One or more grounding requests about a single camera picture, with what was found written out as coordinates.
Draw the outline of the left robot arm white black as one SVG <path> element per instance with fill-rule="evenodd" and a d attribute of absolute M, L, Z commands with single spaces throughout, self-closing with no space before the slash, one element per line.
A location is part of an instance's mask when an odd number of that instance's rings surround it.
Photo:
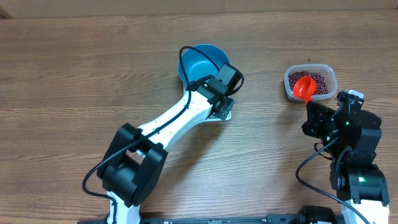
<path fill-rule="evenodd" d="M 153 191 L 169 149 L 187 131 L 210 116 L 225 120 L 241 75 L 207 75 L 192 81 L 180 101 L 150 123 L 121 126 L 103 160 L 94 167 L 109 199 L 105 223 L 139 223 L 139 207 Z"/>

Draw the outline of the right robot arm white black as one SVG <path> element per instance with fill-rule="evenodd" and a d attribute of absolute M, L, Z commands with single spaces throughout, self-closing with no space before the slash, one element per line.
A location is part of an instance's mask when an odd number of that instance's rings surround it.
<path fill-rule="evenodd" d="M 362 109 L 364 100 L 340 94 L 338 109 L 308 101 L 303 133 L 317 138 L 323 147 L 314 155 L 330 155 L 330 184 L 336 194 L 321 190 L 303 179 L 306 187 L 337 201 L 345 223 L 388 223 L 387 180 L 374 163 L 382 136 L 380 117 Z"/>

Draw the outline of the red scoop blue handle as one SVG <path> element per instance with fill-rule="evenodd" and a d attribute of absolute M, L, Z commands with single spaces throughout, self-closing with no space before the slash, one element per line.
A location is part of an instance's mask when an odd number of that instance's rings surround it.
<path fill-rule="evenodd" d="M 304 76 L 297 81 L 292 90 L 296 98 L 304 100 L 305 103 L 312 101 L 317 85 L 310 76 Z"/>

